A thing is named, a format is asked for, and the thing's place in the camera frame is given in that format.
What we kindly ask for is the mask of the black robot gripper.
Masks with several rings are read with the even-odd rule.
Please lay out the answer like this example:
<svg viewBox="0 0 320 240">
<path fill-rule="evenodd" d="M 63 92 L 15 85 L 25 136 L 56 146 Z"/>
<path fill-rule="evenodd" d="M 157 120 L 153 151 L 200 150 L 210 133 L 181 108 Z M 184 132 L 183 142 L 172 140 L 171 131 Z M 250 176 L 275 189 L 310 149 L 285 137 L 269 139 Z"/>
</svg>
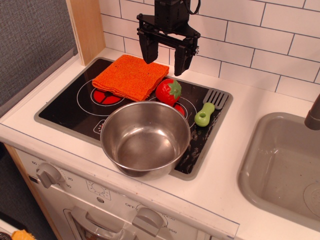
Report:
<svg viewBox="0 0 320 240">
<path fill-rule="evenodd" d="M 147 64 L 154 62 L 158 58 L 159 44 L 163 44 L 175 48 L 174 75 L 180 76 L 188 70 L 201 36 L 189 26 L 189 20 L 200 7 L 200 1 L 192 11 L 190 0 L 155 0 L 153 15 L 138 14 L 137 31 L 143 60 Z"/>
</svg>

